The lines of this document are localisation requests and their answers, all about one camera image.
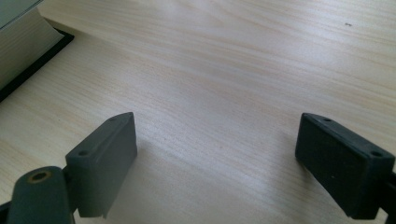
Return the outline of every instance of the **wooden table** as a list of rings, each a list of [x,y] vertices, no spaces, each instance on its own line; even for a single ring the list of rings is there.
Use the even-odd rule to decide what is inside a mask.
[[[78,224],[359,223],[295,160],[303,112],[396,154],[394,1],[39,9],[76,38],[0,104],[0,203],[21,175],[65,166],[68,151],[127,111],[138,157],[108,220]]]

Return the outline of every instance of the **wood grain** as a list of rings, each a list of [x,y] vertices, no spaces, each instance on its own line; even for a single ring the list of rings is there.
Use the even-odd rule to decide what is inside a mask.
[[[138,157],[108,220],[78,223],[359,223],[294,159],[303,112],[396,154],[393,1],[39,9],[76,38],[0,104],[1,202],[21,175],[65,166],[69,150],[126,111]]]

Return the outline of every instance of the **wooden surface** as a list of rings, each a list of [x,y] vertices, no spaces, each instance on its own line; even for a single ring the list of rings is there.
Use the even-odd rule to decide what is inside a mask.
[[[0,203],[21,175],[65,166],[69,150],[127,111],[138,157],[108,220],[78,224],[359,223],[295,160],[303,112],[396,154],[392,0],[39,9],[76,38],[0,104]]]

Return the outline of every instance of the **light wood tabletop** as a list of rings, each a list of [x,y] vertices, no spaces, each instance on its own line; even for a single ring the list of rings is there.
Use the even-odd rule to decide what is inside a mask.
[[[0,103],[15,181],[133,111],[138,156],[106,220],[360,223],[295,160],[319,114],[396,154],[396,2],[47,0],[75,39]],[[384,223],[380,210],[376,220]]]

